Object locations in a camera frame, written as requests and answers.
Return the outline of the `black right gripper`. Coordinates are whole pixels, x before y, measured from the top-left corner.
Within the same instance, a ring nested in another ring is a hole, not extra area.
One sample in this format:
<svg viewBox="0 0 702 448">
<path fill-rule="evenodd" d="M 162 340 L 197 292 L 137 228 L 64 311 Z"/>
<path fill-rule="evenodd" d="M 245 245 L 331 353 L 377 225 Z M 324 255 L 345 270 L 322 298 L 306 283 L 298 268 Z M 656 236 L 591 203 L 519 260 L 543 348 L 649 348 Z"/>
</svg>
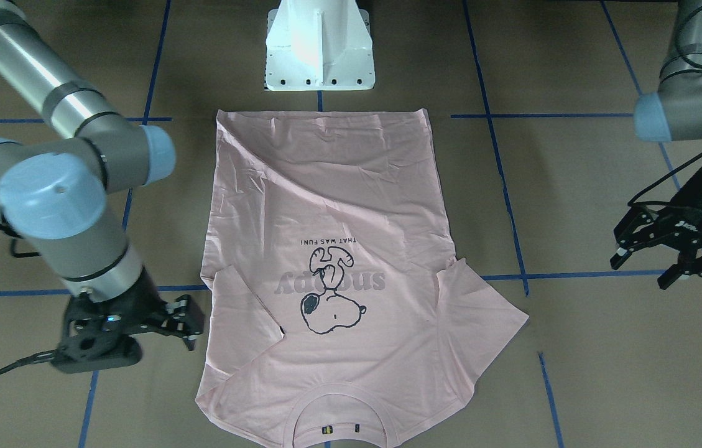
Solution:
<svg viewBox="0 0 702 448">
<path fill-rule="evenodd" d="M 194 350 L 206 322 L 203 310 L 191 295 L 174 302 L 160 298 L 148 270 L 126 291 L 105 301 L 95 301 L 88 289 L 72 296 L 64 314 L 64 349 L 115 349 L 134 343 L 132 335 L 154 334 L 180 338 Z"/>
</svg>

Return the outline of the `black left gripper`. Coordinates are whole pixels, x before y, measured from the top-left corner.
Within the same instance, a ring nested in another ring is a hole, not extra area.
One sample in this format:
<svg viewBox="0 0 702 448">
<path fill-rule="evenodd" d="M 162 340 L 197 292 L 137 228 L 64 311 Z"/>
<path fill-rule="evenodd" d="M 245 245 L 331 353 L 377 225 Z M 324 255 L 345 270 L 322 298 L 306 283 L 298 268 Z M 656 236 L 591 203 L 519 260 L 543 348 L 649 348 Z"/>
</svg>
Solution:
<svg viewBox="0 0 702 448">
<path fill-rule="evenodd" d="M 658 212 L 647 207 L 630 207 L 613 229 L 617 251 L 610 258 L 618 270 L 633 253 L 654 246 L 667 246 L 680 253 L 657 279 L 666 290 L 683 277 L 702 278 L 702 168 L 683 185 Z"/>
</svg>

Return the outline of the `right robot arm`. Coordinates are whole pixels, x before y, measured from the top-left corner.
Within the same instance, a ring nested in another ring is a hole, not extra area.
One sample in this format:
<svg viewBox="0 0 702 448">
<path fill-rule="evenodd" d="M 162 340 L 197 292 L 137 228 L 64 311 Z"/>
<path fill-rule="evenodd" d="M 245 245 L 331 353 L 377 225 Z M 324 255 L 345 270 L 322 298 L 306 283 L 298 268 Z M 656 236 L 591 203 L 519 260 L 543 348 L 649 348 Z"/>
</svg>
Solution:
<svg viewBox="0 0 702 448">
<path fill-rule="evenodd" d="M 166 131 L 129 122 L 55 53 L 13 1 L 0 1 L 0 75 L 58 139 L 0 138 L 0 224 L 29 242 L 72 297 L 173 312 L 108 205 L 116 191 L 171 175 Z"/>
</svg>

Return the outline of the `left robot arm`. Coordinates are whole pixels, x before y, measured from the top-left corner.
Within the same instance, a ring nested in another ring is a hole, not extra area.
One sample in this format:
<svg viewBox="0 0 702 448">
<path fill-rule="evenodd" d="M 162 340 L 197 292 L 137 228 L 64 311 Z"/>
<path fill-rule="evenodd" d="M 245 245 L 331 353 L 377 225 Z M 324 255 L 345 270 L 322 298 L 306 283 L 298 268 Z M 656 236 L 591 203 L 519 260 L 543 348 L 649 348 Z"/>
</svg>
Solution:
<svg viewBox="0 0 702 448">
<path fill-rule="evenodd" d="M 702 139 L 702 1 L 677 3 L 677 19 L 658 88 L 641 96 L 633 111 L 639 139 L 673 142 Z M 689 164 L 702 161 L 702 152 Z M 613 230 L 619 269 L 633 253 L 655 246 L 677 252 L 677 261 L 657 283 L 667 289 L 678 279 L 702 277 L 702 166 L 669 200 L 643 200 L 641 190 L 627 203 L 626 215 Z"/>
</svg>

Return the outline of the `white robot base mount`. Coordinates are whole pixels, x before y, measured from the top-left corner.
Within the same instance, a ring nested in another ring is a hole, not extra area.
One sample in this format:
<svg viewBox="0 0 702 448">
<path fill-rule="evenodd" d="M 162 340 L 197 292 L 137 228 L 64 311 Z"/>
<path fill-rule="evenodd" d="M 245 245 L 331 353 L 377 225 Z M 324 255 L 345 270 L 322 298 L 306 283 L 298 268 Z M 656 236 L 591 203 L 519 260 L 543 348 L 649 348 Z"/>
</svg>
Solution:
<svg viewBox="0 0 702 448">
<path fill-rule="evenodd" d="M 356 1 L 282 1 L 267 14 L 269 91 L 361 91 L 376 85 L 370 15 Z"/>
</svg>

